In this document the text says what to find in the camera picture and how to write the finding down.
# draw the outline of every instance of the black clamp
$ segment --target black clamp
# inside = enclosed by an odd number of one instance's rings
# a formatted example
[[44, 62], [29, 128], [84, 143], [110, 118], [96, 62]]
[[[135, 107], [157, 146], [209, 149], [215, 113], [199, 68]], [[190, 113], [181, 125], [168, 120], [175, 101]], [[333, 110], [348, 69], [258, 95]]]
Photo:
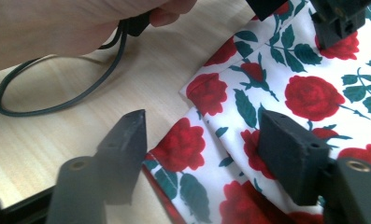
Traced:
[[298, 205], [324, 200], [327, 224], [371, 224], [371, 164], [329, 159], [330, 147], [277, 112], [262, 115], [258, 153]]
[[311, 0], [316, 9], [311, 18], [322, 49], [328, 49], [365, 24], [365, 9], [371, 0]]
[[64, 163], [55, 186], [0, 207], [0, 224], [107, 223], [106, 204], [131, 203], [146, 153], [145, 110], [137, 110], [118, 121], [93, 157]]

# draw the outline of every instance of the wooden table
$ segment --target wooden table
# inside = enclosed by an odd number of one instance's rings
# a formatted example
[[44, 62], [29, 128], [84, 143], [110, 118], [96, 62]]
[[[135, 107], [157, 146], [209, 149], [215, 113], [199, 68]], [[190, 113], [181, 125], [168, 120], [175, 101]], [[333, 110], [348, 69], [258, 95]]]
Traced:
[[[176, 23], [130, 37], [112, 76], [80, 104], [33, 118], [0, 114], [0, 200], [4, 207], [55, 184], [59, 167], [92, 156], [131, 111], [147, 110], [155, 147], [190, 108], [178, 93], [197, 69], [253, 16], [244, 0], [201, 0]], [[4, 97], [13, 110], [55, 105], [78, 95], [107, 69], [117, 48], [77, 58], [52, 57], [15, 79]], [[9, 70], [0, 72], [0, 81]], [[109, 208], [112, 223], [169, 223], [150, 183], [140, 175], [132, 206]]]

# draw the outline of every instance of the floral fabric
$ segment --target floral fabric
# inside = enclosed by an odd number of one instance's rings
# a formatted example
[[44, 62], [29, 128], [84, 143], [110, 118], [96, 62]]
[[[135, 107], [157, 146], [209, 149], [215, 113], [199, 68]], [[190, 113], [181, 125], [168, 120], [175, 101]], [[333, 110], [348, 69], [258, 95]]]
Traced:
[[364, 27], [324, 50], [313, 10], [292, 0], [251, 20], [180, 91], [194, 108], [144, 164], [184, 222], [322, 223], [320, 203], [293, 203], [258, 156], [266, 109], [323, 139], [331, 158], [371, 163], [371, 6]]

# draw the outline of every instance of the red rose print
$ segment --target red rose print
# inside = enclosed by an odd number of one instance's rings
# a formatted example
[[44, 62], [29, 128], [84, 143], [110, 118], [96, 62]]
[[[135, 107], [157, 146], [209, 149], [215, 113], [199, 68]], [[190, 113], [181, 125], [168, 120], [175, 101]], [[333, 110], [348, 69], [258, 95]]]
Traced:
[[312, 131], [321, 140], [328, 140], [332, 137], [339, 136], [339, 134], [331, 129], [316, 128]]
[[282, 15], [284, 13], [287, 13], [288, 10], [290, 10], [290, 2], [287, 1], [283, 5], [281, 5], [281, 7], [279, 7], [278, 9], [276, 9], [276, 11], [274, 12], [274, 14]]
[[220, 204], [221, 223], [230, 224], [287, 224], [293, 221], [269, 202], [247, 181], [243, 185], [233, 181], [225, 185], [226, 201]]
[[218, 73], [203, 74], [194, 79], [186, 90], [187, 97], [204, 116], [214, 116], [223, 111], [222, 102], [227, 99], [225, 82], [219, 80]]
[[264, 72], [258, 63], [243, 63], [240, 67], [246, 72], [247, 76], [255, 81], [264, 82]]
[[249, 130], [246, 130], [240, 133], [243, 138], [244, 152], [249, 157], [249, 166], [257, 171], [261, 171], [262, 174], [269, 179], [274, 179], [273, 174], [267, 169], [266, 164], [263, 162], [261, 157], [258, 155], [258, 141], [259, 141], [260, 131], [254, 131], [251, 133]]
[[304, 212], [293, 212], [289, 214], [290, 218], [296, 224], [322, 224], [324, 223], [322, 215], [312, 215]]
[[285, 104], [294, 115], [313, 121], [333, 116], [345, 103], [336, 88], [320, 77], [291, 77], [285, 97]]
[[217, 52], [205, 63], [205, 66], [218, 63], [226, 63], [232, 56], [235, 55], [237, 49], [235, 47], [234, 37], [228, 39]]
[[188, 119], [180, 119], [148, 155], [152, 156], [168, 171], [180, 172], [186, 167], [196, 170], [205, 164], [201, 152], [206, 143], [202, 137], [203, 128], [191, 126]]
[[339, 152], [338, 158], [352, 157], [371, 163], [371, 144], [366, 145], [366, 149], [348, 147]]
[[[359, 41], [357, 39], [357, 34], [358, 33], [355, 32], [354, 34], [349, 35], [347, 38], [337, 42], [329, 49], [320, 49], [320, 54], [329, 59], [338, 58], [341, 60], [356, 60], [357, 57], [354, 53], [357, 53], [359, 51]], [[320, 48], [319, 40], [317, 37], [315, 37], [315, 42], [317, 48]]]

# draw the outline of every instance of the skin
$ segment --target skin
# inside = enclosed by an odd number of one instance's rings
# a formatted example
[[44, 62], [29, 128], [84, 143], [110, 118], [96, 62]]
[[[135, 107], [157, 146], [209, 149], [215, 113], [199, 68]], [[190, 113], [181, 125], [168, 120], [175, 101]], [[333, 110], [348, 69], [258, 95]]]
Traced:
[[98, 49], [118, 21], [153, 9], [158, 27], [189, 12], [196, 0], [0, 0], [0, 70], [50, 54]]

